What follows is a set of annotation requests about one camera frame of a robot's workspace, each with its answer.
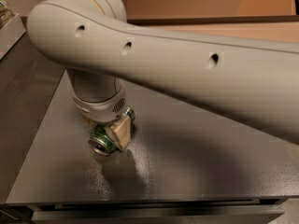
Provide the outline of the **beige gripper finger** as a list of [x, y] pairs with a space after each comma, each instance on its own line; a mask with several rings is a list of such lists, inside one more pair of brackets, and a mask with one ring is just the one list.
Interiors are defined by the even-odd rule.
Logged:
[[124, 151], [131, 140], [131, 119], [122, 115], [105, 127], [107, 136], [113, 141], [117, 149]]
[[88, 130], [91, 132], [95, 126], [96, 126], [96, 123], [88, 118], [86, 118], [85, 116], [82, 117], [85, 125], [87, 126]]

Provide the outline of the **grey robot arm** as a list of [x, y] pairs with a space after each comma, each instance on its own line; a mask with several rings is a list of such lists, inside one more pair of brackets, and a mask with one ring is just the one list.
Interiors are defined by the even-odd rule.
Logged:
[[122, 0], [46, 0], [28, 35], [66, 68], [80, 113], [130, 139], [124, 81], [164, 93], [293, 143], [299, 138], [299, 50], [294, 43], [201, 35], [128, 23]]

